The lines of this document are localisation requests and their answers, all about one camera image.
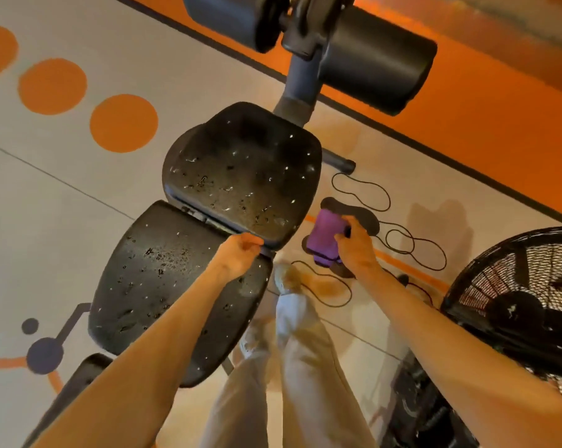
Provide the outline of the person's left hand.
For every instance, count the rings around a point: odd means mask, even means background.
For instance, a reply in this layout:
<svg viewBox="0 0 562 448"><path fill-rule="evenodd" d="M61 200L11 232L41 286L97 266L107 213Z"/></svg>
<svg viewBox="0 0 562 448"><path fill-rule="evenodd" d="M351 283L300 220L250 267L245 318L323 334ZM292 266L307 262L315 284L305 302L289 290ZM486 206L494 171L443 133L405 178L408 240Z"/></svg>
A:
<svg viewBox="0 0 562 448"><path fill-rule="evenodd" d="M235 235L231 235L217 249L206 269L209 277L228 283L244 275L253 264L256 258L253 260L241 260L236 257Z"/></svg>

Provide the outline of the black bench seat pad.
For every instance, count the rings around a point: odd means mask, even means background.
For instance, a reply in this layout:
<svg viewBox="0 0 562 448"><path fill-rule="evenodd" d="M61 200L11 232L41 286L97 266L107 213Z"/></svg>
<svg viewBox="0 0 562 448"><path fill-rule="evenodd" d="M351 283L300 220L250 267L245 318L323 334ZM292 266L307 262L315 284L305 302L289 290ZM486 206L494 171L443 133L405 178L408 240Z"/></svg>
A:
<svg viewBox="0 0 562 448"><path fill-rule="evenodd" d="M316 136L258 105L238 102L173 143L162 182L170 202L280 250L305 219L321 169Z"/></svg>

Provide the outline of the person's beige trousers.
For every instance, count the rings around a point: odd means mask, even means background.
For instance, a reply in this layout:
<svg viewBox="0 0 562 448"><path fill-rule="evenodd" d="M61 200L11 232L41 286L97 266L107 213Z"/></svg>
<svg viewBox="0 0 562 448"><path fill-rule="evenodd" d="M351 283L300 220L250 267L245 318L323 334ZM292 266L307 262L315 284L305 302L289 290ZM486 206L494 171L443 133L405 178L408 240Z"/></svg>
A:
<svg viewBox="0 0 562 448"><path fill-rule="evenodd" d="M276 340L283 447L378 448L306 294L278 298ZM268 362L245 360L234 367L210 411L200 448L268 448Z"/></svg>

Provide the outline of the person's right forearm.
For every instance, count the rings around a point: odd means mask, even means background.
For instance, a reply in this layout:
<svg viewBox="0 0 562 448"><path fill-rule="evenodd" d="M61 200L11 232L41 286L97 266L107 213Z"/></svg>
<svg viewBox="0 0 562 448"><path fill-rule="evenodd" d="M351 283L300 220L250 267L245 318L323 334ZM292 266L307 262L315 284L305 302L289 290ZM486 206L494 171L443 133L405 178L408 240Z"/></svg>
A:
<svg viewBox="0 0 562 448"><path fill-rule="evenodd" d="M378 263L349 265L482 448L562 448L562 396L411 294Z"/></svg>

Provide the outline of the person's right hand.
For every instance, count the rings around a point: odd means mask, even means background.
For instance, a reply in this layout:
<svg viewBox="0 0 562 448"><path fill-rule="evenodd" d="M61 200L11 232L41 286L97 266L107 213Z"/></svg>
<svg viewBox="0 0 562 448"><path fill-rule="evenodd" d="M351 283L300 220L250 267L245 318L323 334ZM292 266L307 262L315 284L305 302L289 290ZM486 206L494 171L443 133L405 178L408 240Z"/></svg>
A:
<svg viewBox="0 0 562 448"><path fill-rule="evenodd" d="M340 250L339 255L345 266L358 280L369 275L378 275L383 269L374 253L371 237L365 229L365 246L360 250Z"/></svg>

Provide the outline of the black bench foot bar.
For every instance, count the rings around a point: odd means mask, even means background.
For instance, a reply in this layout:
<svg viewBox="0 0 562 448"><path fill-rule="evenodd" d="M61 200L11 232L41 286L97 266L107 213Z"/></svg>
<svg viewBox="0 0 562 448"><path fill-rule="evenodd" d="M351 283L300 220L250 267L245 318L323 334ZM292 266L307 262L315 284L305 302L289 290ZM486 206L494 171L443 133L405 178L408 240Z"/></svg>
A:
<svg viewBox="0 0 562 448"><path fill-rule="evenodd" d="M356 168L356 163L351 159L342 157L325 148L322 148L322 162L346 175L351 175Z"/></svg>

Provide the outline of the person's left forearm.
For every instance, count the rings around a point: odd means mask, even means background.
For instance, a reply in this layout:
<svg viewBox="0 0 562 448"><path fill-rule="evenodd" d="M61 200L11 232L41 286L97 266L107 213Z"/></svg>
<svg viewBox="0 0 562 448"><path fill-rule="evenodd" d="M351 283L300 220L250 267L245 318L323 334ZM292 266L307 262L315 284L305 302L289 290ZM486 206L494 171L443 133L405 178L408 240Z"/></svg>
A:
<svg viewBox="0 0 562 448"><path fill-rule="evenodd" d="M215 301L242 274L220 264L209 266L32 448L149 448L172 408Z"/></svg>

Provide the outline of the white shoe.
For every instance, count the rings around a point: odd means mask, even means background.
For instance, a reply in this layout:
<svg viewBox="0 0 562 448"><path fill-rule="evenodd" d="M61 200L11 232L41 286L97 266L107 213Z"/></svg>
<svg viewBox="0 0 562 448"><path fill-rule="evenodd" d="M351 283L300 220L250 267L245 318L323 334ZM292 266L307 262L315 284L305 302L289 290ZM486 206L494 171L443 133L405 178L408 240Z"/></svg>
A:
<svg viewBox="0 0 562 448"><path fill-rule="evenodd" d="M271 319L251 321L241 337L239 349L241 361L269 361L275 345L275 323Z"/></svg>
<svg viewBox="0 0 562 448"><path fill-rule="evenodd" d="M300 271L290 263L278 263L274 270L274 284L280 296L302 293Z"/></svg>

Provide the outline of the black caged fan wheel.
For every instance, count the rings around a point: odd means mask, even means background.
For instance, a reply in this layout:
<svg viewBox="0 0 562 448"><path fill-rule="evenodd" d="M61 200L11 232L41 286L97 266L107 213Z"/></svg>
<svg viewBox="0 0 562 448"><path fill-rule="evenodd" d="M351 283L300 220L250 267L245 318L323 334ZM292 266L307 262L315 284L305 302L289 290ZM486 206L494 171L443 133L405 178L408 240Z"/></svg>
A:
<svg viewBox="0 0 562 448"><path fill-rule="evenodd" d="M562 226L486 250L457 276L440 311L562 395Z"/></svg>

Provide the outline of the purple spray bottle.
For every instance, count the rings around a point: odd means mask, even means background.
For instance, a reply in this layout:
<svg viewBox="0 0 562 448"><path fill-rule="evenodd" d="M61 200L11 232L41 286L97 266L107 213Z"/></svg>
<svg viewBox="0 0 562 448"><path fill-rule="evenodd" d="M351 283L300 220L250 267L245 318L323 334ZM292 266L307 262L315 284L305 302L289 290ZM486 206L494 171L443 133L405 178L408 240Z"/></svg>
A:
<svg viewBox="0 0 562 448"><path fill-rule="evenodd" d="M305 252L313 256L315 264L323 268L342 264L335 235L343 233L345 225L341 215L328 209L321 209L315 219L313 230L304 239Z"/></svg>

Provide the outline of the black exercise machine base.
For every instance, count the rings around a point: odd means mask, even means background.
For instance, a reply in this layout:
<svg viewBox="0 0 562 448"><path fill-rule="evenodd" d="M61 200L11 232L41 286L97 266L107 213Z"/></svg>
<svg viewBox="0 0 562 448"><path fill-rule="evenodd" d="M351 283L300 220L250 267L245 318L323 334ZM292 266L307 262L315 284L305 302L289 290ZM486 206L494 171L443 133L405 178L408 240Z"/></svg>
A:
<svg viewBox="0 0 562 448"><path fill-rule="evenodd" d="M404 358L392 390L395 404L380 448L480 448L411 352Z"/></svg>

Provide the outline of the black bench back pad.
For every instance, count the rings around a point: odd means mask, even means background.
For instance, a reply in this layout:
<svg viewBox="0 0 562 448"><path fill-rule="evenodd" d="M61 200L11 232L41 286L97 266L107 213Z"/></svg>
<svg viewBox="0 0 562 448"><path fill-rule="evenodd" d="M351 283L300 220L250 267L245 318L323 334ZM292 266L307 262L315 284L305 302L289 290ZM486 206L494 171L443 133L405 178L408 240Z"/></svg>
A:
<svg viewBox="0 0 562 448"><path fill-rule="evenodd" d="M120 355L187 291L229 233L164 201L128 228L108 260L91 303L89 334ZM267 290L273 269L263 251L217 298L180 384L201 384L228 358Z"/></svg>

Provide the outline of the black bench frame rail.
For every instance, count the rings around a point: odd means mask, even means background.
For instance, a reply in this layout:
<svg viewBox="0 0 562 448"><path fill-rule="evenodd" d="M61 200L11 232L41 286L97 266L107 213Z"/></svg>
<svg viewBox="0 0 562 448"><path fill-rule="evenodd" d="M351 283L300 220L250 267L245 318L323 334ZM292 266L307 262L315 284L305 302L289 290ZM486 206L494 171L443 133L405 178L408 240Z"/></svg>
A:
<svg viewBox="0 0 562 448"><path fill-rule="evenodd" d="M22 448L31 448L41 433L112 363L104 354L92 354L85 358L72 374L38 425L26 438Z"/></svg>

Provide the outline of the black foam roller pad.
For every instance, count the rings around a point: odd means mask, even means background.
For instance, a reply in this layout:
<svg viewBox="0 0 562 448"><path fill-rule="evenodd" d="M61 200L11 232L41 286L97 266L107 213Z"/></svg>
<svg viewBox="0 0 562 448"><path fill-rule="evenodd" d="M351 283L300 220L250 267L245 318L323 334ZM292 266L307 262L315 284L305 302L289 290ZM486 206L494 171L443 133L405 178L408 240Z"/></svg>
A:
<svg viewBox="0 0 562 448"><path fill-rule="evenodd" d="M193 21L256 52L275 47L290 0L183 0Z"/></svg>
<svg viewBox="0 0 562 448"><path fill-rule="evenodd" d="M323 49L318 79L396 116L426 82L437 51L433 40L348 6Z"/></svg>

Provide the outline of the grey bench frame post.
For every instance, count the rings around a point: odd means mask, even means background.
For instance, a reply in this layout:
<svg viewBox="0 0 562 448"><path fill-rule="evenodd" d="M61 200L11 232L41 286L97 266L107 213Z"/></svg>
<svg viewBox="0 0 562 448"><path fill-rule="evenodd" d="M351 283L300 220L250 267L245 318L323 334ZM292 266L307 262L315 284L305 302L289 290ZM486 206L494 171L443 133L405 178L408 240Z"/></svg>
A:
<svg viewBox="0 0 562 448"><path fill-rule="evenodd" d="M304 127L322 89L322 55L343 10L354 0L290 0L280 17L282 47L292 54L285 89L273 113Z"/></svg>

